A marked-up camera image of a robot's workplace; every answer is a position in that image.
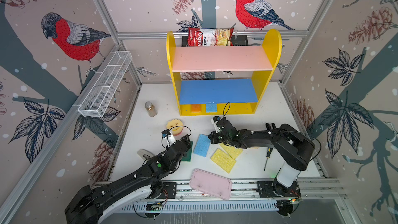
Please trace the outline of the blue cellulose sponge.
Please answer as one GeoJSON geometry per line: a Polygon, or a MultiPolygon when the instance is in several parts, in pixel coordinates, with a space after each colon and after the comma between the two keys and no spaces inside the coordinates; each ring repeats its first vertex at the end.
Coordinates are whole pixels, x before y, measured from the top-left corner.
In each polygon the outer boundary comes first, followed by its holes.
{"type": "Polygon", "coordinates": [[[193,153],[195,155],[201,156],[201,157],[206,157],[209,147],[210,147],[210,139],[208,136],[204,134],[200,134],[196,143],[196,146],[194,148],[193,153]]]}
{"type": "Polygon", "coordinates": [[[214,104],[214,103],[206,104],[206,112],[207,113],[217,113],[218,112],[217,104],[214,104]]]}

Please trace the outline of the orange rectangular sponge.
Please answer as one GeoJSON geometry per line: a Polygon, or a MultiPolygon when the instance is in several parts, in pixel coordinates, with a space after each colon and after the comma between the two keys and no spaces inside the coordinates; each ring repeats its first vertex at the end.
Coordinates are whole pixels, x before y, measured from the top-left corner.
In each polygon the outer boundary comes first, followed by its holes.
{"type": "Polygon", "coordinates": [[[201,104],[192,104],[191,105],[191,113],[201,113],[202,105],[201,104]]]}

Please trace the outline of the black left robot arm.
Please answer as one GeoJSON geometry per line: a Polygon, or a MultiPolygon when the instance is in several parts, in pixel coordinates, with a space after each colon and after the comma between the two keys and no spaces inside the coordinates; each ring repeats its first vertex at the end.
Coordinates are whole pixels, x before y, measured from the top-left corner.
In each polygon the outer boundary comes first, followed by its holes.
{"type": "Polygon", "coordinates": [[[89,185],[80,188],[65,209],[66,222],[100,224],[132,202],[158,197],[163,188],[162,179],[177,171],[191,148],[189,135],[184,135],[129,175],[94,189],[89,185]]]}

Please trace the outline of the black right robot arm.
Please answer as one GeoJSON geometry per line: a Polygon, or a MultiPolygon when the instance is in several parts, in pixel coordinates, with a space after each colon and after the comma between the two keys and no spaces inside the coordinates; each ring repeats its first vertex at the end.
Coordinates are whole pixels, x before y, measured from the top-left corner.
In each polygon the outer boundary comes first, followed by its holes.
{"type": "Polygon", "coordinates": [[[290,188],[299,173],[307,170],[312,161],[315,144],[286,123],[278,128],[267,123],[267,129],[263,131],[237,130],[225,117],[219,116],[214,116],[211,123],[215,129],[208,136],[212,144],[223,143],[241,149],[265,147],[277,150],[284,159],[284,164],[276,176],[276,182],[284,188],[290,188]]]}

